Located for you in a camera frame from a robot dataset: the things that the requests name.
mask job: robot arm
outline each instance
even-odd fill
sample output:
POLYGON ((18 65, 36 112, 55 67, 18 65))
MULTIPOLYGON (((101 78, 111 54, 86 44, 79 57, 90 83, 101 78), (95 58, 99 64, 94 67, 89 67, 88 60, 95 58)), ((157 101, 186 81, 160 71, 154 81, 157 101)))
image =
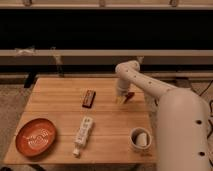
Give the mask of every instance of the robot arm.
POLYGON ((128 93, 130 83, 133 83, 138 88, 145 90, 156 99, 160 99, 160 97, 167 91, 177 88, 173 85, 153 79, 144 74, 140 74, 140 64, 137 61, 118 64, 115 70, 118 75, 118 96, 123 96, 128 93))
POLYGON ((157 110, 157 170, 210 171, 206 123, 208 104, 194 92, 140 74, 137 61, 121 63, 117 95, 133 83, 159 100, 157 110))

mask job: dark chocolate bar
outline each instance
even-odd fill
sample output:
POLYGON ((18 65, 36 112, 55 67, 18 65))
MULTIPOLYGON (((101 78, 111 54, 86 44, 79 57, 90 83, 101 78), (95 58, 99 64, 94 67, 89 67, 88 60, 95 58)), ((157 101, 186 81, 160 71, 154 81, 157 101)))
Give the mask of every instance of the dark chocolate bar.
POLYGON ((94 98, 95 98, 96 92, 93 90, 87 90, 86 95, 84 97, 84 101, 82 104, 82 107, 91 108, 94 98))

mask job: white cup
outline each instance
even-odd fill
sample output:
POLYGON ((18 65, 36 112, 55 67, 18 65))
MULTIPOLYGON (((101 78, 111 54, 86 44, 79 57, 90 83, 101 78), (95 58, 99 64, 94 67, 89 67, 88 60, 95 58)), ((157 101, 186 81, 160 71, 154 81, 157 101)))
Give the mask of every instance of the white cup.
POLYGON ((130 142, 133 151, 140 153, 147 152, 152 144, 152 136, 147 129, 137 127, 131 131, 130 142))

